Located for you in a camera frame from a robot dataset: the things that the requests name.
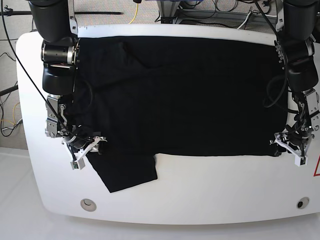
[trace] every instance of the floor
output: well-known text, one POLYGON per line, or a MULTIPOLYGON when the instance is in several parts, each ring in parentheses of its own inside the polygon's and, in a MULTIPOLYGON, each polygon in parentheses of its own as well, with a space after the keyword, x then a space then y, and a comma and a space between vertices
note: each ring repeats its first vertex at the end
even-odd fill
POLYGON ((58 215, 41 201, 27 150, 0 147, 2 240, 318 240, 320 214, 222 225, 147 225, 58 215))
MULTIPOLYGON (((217 6, 221 11, 228 11, 233 8, 236 0, 219 0, 217 6)), ((26 0, 4 0, 3 5, 8 5, 15 11, 29 11, 28 1, 26 0)), ((118 11, 123 12, 122 15, 78 15, 77 21, 79 26, 86 25, 102 25, 102 24, 127 24, 133 18, 136 5, 132 0, 74 0, 75 11, 118 11)), ((235 11, 248 13, 252 4, 246 4, 239 2, 235 11)), ((213 0, 203 0, 196 9, 214 10, 213 0)), ((145 0, 140 4, 138 15, 133 22, 134 24, 155 24, 155 19, 158 17, 158 5, 155 0, 145 0)), ((276 14, 276 7, 273 1, 271 8, 271 15, 276 14)), ((213 19, 203 20, 204 22, 210 22, 213 19)), ((32 29, 32 16, 10 16, 5 17, 8 33, 11 39, 19 38, 24 33, 30 32, 32 29)), ((229 24, 232 26, 235 23, 225 22, 223 20, 215 20, 217 23, 229 24)), ((194 24, 192 22, 184 22, 183 24, 194 24)), ((266 26, 248 24, 247 30, 267 32, 271 33, 271 30, 266 26)), ((3 25, 0 24, 0 39, 6 38, 3 25)), ((12 41, 13 46, 16 45, 16 40, 12 41)), ((10 56, 13 53, 9 47, 8 42, 0 41, 0 54, 6 52, 10 56)), ((0 58, 0 90, 12 87, 17 81, 16 63, 3 55, 0 58)), ((19 92, 13 92, 4 104, 4 118, 7 120, 13 120, 13 107, 19 102, 19 92)), ((21 118, 20 106, 17 105, 15 110, 15 118, 19 120, 21 118)), ((10 127, 11 124, 6 122, 6 127, 10 127)), ((0 147, 15 148, 15 149, 28 149, 27 142, 24 134, 23 125, 19 126, 10 137, 3 137, 0 135, 0 147)))

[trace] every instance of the black cloth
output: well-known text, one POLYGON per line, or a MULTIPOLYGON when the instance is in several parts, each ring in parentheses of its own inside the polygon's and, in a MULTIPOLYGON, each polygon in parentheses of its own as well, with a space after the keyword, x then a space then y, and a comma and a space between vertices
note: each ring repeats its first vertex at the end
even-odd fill
MULTIPOLYGON (((154 155, 275 156, 269 141, 287 113, 264 108, 266 84, 283 74, 272 46, 187 37, 82 38, 72 112, 101 132, 88 159, 112 192, 157 179, 154 155)), ((288 105, 288 93, 279 104, 288 105)))

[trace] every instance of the white table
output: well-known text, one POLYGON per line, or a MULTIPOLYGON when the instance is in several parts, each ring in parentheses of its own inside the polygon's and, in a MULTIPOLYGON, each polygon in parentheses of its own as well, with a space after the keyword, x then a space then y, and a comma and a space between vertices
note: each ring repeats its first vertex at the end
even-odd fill
MULTIPOLYGON (((134 24, 79 28, 79 37, 109 36, 197 37, 265 45, 273 45, 274 41, 271 34, 209 26, 134 24)), ((16 50, 42 90, 41 44, 42 38, 37 32, 27 33, 18 40, 16 50)), ((320 66, 318 45, 315 62, 320 66)), ((320 212, 320 176, 314 176, 320 154, 319 135, 311 143, 307 166, 297 167, 291 154, 281 157, 159 154, 158 180, 109 193, 87 159, 83 170, 72 170, 61 139, 45 136, 45 103, 19 65, 17 76, 32 168, 42 202, 51 212, 97 220, 166 225, 243 223, 320 212), (297 209, 303 197, 310 198, 310 203, 305 209, 297 209), (83 210, 82 199, 93 200, 96 211, 83 210)), ((289 105, 295 107, 291 99, 289 105)))

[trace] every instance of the yellow cable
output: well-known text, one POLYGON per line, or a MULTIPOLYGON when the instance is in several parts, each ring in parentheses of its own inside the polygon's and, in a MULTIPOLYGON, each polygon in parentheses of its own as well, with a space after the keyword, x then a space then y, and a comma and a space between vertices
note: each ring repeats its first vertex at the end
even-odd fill
POLYGON ((12 121, 9 121, 7 119, 0 120, 0 122, 7 122, 7 123, 11 123, 13 126, 15 125, 12 121))
POLYGON ((136 4, 135 15, 134 15, 133 19, 131 20, 131 22, 129 22, 128 24, 132 24, 134 22, 134 20, 136 19, 137 14, 138 14, 138 8, 139 8, 139 4, 137 3, 136 4))
POLYGON ((14 125, 16 125, 16 119, 15 119, 15 109, 16 109, 16 106, 18 106, 18 104, 20 104, 20 102, 18 102, 16 105, 14 105, 13 107, 13 111, 12 111, 12 117, 13 117, 13 122, 14 122, 14 125))

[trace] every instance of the warning sticker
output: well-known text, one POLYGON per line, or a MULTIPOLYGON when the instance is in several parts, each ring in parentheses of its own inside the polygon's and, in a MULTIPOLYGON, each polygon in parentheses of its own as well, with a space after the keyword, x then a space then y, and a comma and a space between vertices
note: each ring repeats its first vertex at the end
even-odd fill
POLYGON ((320 156, 319 156, 319 160, 318 160, 318 163, 316 164, 316 168, 315 168, 315 171, 314 171, 314 177, 316 176, 320 176, 320 167, 319 167, 319 162, 320 162, 320 156))

